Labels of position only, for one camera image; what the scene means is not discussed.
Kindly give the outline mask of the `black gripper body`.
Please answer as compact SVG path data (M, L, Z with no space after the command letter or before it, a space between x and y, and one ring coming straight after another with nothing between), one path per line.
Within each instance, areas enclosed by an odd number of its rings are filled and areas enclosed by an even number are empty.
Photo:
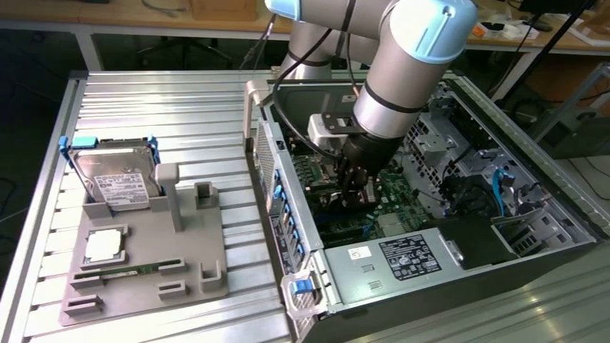
M387 167L404 137L383 139L372 134L350 135L342 147L347 169L380 171Z

